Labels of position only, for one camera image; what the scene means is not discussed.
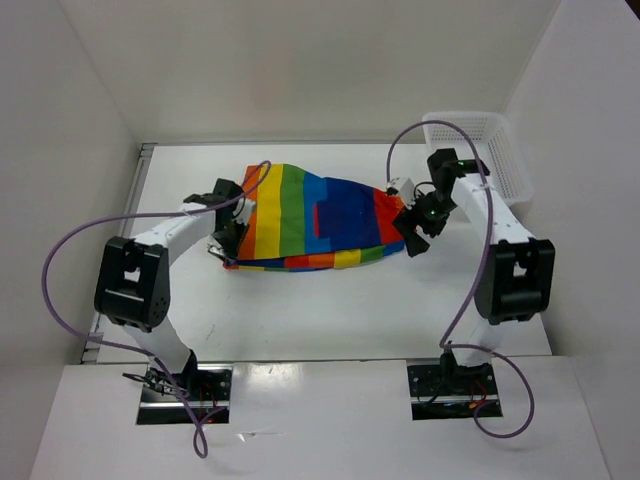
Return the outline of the rainbow striped shorts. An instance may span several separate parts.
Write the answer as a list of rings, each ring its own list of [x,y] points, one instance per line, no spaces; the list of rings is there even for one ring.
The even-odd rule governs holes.
[[[393,221],[402,201],[362,183],[320,177],[290,164],[249,165],[242,182],[256,202],[227,270],[342,269],[402,251]]]

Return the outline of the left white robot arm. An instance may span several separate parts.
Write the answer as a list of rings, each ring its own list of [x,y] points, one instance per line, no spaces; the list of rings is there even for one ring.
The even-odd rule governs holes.
[[[212,192],[186,197],[183,214],[134,238],[114,236],[107,241],[94,307],[148,356],[151,372],[143,378],[148,385],[164,385],[175,398],[185,400],[210,382],[169,320],[170,267],[204,238],[213,241],[218,258],[236,259],[255,207],[240,185],[219,179]]]

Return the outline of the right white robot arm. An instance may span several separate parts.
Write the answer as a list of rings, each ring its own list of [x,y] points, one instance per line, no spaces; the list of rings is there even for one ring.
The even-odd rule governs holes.
[[[462,160],[452,148],[438,149],[427,167],[430,192],[419,193],[403,177],[389,177],[386,192],[403,203],[393,225],[409,256],[425,253],[454,211],[465,215],[481,241],[471,289],[440,340],[444,352],[466,354],[438,370],[440,385],[460,393],[473,382],[472,368],[486,363],[500,344],[503,323],[527,322],[547,309],[555,247],[515,218],[479,157]]]

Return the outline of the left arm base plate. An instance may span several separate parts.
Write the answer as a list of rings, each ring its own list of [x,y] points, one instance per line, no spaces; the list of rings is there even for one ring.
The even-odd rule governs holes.
[[[198,366],[204,377],[192,393],[185,392],[196,418],[205,425],[228,424],[233,366],[203,363]],[[137,425],[190,424],[184,405],[174,395],[173,387],[148,368],[144,375],[123,373],[123,377],[141,385]]]

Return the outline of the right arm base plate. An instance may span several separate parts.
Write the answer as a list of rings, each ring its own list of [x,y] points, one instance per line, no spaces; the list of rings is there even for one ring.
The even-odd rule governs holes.
[[[503,416],[490,364],[455,367],[447,377],[435,359],[408,363],[406,370],[414,421],[473,418],[479,406],[480,418]]]

